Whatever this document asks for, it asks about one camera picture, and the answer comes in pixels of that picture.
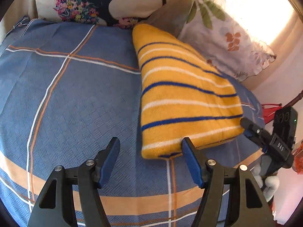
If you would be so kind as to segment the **person's right gloved hand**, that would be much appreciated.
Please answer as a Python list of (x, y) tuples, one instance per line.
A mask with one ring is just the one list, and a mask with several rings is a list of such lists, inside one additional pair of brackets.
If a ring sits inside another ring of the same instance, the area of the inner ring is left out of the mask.
[(273, 196), (280, 185), (277, 171), (270, 172), (272, 162), (270, 156), (263, 154), (260, 157), (260, 162), (251, 169), (251, 173), (261, 188), (267, 203), (273, 199)]

